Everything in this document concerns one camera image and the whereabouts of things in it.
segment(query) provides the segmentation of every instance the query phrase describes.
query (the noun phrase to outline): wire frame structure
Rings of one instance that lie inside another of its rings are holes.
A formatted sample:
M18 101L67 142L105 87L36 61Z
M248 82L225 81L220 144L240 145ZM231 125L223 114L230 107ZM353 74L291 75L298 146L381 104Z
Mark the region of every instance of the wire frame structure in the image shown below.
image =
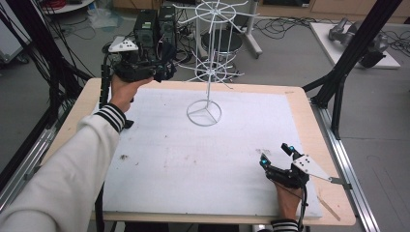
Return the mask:
M196 20L196 37L200 37L199 28L201 21L210 23L208 31L208 33L210 34L210 42L208 45L208 59L206 61L201 61L201 59L198 58L196 54L198 54L198 49L201 44L196 43L196 50L195 52L193 52L193 56L195 57L195 67L192 68L180 65L180 67L182 68L194 70L195 77L187 81L200 80L204 82L206 81L208 83L206 90L206 99L194 101L188 106L187 109L187 116L194 124L198 126L212 126L219 122L222 116L222 110L220 106L210 99L211 84L213 82L223 83L226 87L230 88L225 83L225 80L231 78L234 75L243 75L243 73L229 72L229 69L231 68L229 64L235 58L235 55L230 54L229 51L233 28L241 31L241 29L238 28L233 22L235 16L255 16L255 14L242 14L236 12L235 7L246 5L247 2L228 5L222 3L220 0L214 2L207 2L205 0L202 0L201 3L196 7L179 7L174 5L174 7L177 9L194 10L194 17L185 21L180 21L179 23L184 24L189 21ZM227 52L220 52L222 40L225 38L221 36L221 33L216 33L216 31L220 30L221 32L222 27L226 26L227 23L231 25L227 44Z

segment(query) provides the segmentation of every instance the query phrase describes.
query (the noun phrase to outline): human arm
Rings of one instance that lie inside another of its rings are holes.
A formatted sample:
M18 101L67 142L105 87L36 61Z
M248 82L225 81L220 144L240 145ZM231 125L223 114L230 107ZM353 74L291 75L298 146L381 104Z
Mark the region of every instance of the human arm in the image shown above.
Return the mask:
M86 231L93 204L137 89L152 78L112 78L110 104L78 123L64 144L0 215L0 231Z
M273 220L274 231L297 232L298 223L296 221L296 211L302 197L302 189L287 188L275 182L278 193L278 205L280 219Z

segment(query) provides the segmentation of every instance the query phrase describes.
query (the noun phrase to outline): gray floor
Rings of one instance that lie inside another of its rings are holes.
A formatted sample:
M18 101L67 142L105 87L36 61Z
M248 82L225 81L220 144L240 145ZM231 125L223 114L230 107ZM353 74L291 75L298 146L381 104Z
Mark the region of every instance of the gray floor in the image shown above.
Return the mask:
M62 23L79 22L86 13L63 15ZM100 76L102 47L116 35L127 35L134 22L121 19L118 28L96 29L88 22L77 24L76 35L67 37L71 49L95 75ZM409 26L389 26L408 31ZM284 39L273 40L254 30L263 54L259 59L244 46L235 63L245 75L236 83L304 86L327 74L332 63L305 27L294 27ZM398 61L398 70L354 69L344 88L340 135L352 161L367 201L381 231L410 229L410 58L388 50ZM191 71L178 69L173 80L186 80ZM317 90L307 93L313 97ZM0 70L0 168L3 169L47 107L47 85L33 64L16 62ZM172 224L172 231L186 231L188 224ZM312 231L363 231L354 226L313 226ZM89 231L95 231L90 223ZM248 226L241 231L250 231Z

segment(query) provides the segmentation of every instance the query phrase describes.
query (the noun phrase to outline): metal frame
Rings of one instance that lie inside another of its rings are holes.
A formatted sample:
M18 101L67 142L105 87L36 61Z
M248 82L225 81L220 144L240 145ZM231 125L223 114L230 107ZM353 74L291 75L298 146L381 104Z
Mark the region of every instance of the metal frame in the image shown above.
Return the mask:
M355 34L352 42L346 47L334 68L325 76L303 87L305 92L322 86L319 93L313 97L312 103L321 108L327 108L329 100L335 96L332 116L332 132L336 139L339 136L341 102L344 82L348 74L366 54L367 48L395 12L402 0L379 0L371 8L363 24Z
M356 177L356 173L353 169L352 163L347 156L343 143L339 140L332 131L332 116L327 109L317 107L319 115L322 119L323 126L326 133L329 136L329 142L332 144L334 157L337 160L338 168L341 171L342 176L347 184L350 184L352 189L348 190L353 203L356 206L358 215L360 216L362 226L367 232L380 231L377 221L374 218L373 212L367 203L365 194L360 186L359 180Z
M3 188L0 194L0 212L9 206L24 186L30 181L36 171L36 167L41 161L45 151L48 150L52 141L57 134L57 127L54 125L51 129L44 129L37 139L28 155L20 164L15 174Z

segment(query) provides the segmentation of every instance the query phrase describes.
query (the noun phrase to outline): black cable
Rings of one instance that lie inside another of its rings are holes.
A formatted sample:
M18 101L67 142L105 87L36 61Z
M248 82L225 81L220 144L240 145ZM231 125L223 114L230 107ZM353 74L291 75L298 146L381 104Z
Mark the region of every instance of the black cable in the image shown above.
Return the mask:
M299 231L302 231L304 229L303 223L304 223L306 207L308 205L308 190L307 190L306 185L302 186L302 192L303 192L303 197L302 197L302 202L301 202L301 214L299 216L299 221L298 221Z
M76 24L80 24L80 23L82 23L82 22L85 22L87 19L88 19L88 18L87 18L87 17L85 17L84 19L82 19L82 20L81 20L81 21L79 21L79 22L73 22L73 23L61 23L61 24L65 25L65 26L73 26L73 25L76 25Z
M316 22L316 20L313 18L279 17L261 19L253 27L271 39L280 40L288 30L295 26L303 26L310 30L310 22Z
M78 58L78 56L77 56L77 55L73 52L73 50L70 48L70 46L69 46L69 44L68 44L68 42L67 42L67 40L66 40L66 37L65 37L65 35L63 34L63 28L61 27L61 24L60 24L58 21L56 21L56 20L53 20L52 23L48 22L48 21L46 20L46 18L44 17L44 11L42 10L40 4L39 4L38 2L36 2L36 1L34 1L34 2L33 2L33 5L36 6L37 9L38 9L38 11L40 11L40 12L42 13L43 21L46 22L46 25L47 25L46 28L48 29L48 31L50 32L49 28L52 28L52 29L54 30L54 32L58 35L58 37L61 39L61 41L63 42L65 48L67 49L67 51L68 51L68 53L69 53L69 56L70 56L71 60L72 60L73 66L77 69L75 60L74 60L74 58L73 58L73 56L74 56L74 57L78 60L78 62L83 66L83 68L84 68L89 74L91 74L91 76L95 76L95 75L93 75L93 74L87 69L87 67L82 63L82 61Z
M192 58L192 51L193 47L190 45L190 39L186 36L179 35L178 37L178 45L180 45L183 49L179 49L178 53L180 54L181 52L186 54L186 57L182 60L177 60L178 64L186 64L188 61L191 60Z
M40 9L41 6L40 6L39 3L33 2L33 4L34 4L34 6L37 6L38 11L41 11L41 9ZM48 21L45 20L45 18L44 18L44 13L43 13L43 11L41 11L41 12L42 12L43 21L46 22L46 24L45 24L46 27L45 27L45 28L48 30L48 32L50 32L50 29L49 29L49 28L52 28L52 29L54 30L54 32L58 35L58 37L59 37L59 38L61 39L61 41L63 42L65 48L69 51L69 55L70 55L71 60L72 60L72 63L73 63L73 68L77 70L77 66L76 66L75 60L73 59L73 51L70 49L70 47L69 47L69 45L68 45L68 43L67 43L66 37L65 37L65 35L64 35L64 33L63 33L64 30L62 29L60 23L59 23L58 21L52 21L53 23L48 22ZM63 67L61 67L60 70L61 70L62 75L63 75L63 78L62 78L61 81L62 81L63 83L65 83L65 82L67 82L66 71L65 71L65 69L64 69ZM69 84L69 83L70 83L70 85L74 85L74 84L78 83L80 76L75 75L74 77L75 77L75 81L71 80L71 81L67 82L66 84Z
M103 184L100 190L99 196L97 197L95 203L95 212L96 212L96 226L97 232L103 232L105 225L103 222Z
M405 56L410 57L410 31L405 31L400 35L394 31L381 31L381 33L386 35L389 41L392 41L389 42L391 49L398 50Z
M91 29L92 32L93 32L93 35L90 38L85 38L85 37L79 36L75 33L75 32L86 30L86 29ZM86 27L83 27L83 28L80 28L80 29L76 29L75 26L70 26L70 27L67 27L67 28L62 28L60 33L57 33L55 36L53 36L53 38L55 40L58 40L58 39L60 39L60 35L62 37L68 37L69 35L75 35L75 36L81 38L82 40L89 41L89 40L94 39L97 35L96 30L92 26L86 26Z
M18 35L15 28L23 35L27 41L29 41L28 36L22 32L22 30L16 26L16 24L10 19L7 15L6 11L4 10L3 6L0 4L0 9L2 14L0 16L3 17L5 25L9 28L10 32L15 36L15 38L20 42L21 46L23 47L24 51L29 55L32 59L33 63L35 64L36 68L39 70L43 79L50 85L50 76L49 76L49 69L47 68L43 56L38 56L32 49L30 45L27 45L25 41Z

